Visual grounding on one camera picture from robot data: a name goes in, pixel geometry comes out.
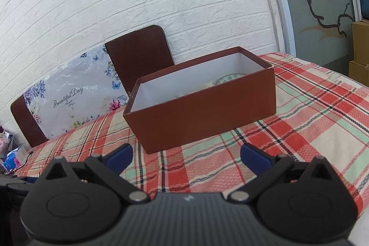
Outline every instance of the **white brick wall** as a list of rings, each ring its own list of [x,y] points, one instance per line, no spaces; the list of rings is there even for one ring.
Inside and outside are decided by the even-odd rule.
[[[149,24],[163,27],[177,63],[236,45],[277,50],[267,0],[0,0],[0,124],[19,133],[9,108],[28,86]]]

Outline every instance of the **floral plastic sheet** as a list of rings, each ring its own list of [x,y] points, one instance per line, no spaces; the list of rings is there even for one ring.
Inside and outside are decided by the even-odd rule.
[[[105,45],[91,48],[59,66],[23,96],[48,139],[116,110],[128,101]]]

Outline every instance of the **red plaid fabric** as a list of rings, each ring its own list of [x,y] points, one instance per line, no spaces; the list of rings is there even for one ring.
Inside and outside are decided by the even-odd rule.
[[[250,142],[269,154],[287,153],[299,161],[324,155],[362,212],[369,203],[369,89],[288,54],[261,57],[274,65],[274,116],[182,147],[146,154],[120,108],[37,146],[17,174],[38,176],[54,155],[83,161],[92,153],[104,155],[130,143],[134,159],[121,176],[151,196],[158,191],[221,191],[226,195],[254,177],[239,154],[243,143]]]

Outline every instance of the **black cable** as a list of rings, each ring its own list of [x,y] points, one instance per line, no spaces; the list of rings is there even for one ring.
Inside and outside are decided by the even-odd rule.
[[[9,172],[9,174],[14,174],[15,172],[17,172],[20,168],[23,168],[26,164],[27,164],[27,161],[28,161],[28,158],[30,157],[30,155],[33,154],[33,151],[31,151],[28,155],[27,155],[27,158],[24,162],[24,164],[20,167],[18,167],[17,169],[14,169],[13,171]]]

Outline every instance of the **cardboard box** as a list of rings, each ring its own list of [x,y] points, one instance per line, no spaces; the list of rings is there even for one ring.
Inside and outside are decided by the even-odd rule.
[[[197,91],[235,73],[246,75]],[[275,113],[272,65],[234,47],[139,78],[123,116],[145,151],[154,153]]]
[[[363,85],[369,86],[369,69],[366,65],[351,61],[348,67],[349,78],[357,81]]]
[[[358,21],[351,24],[354,39],[354,61],[369,64],[369,24]]]

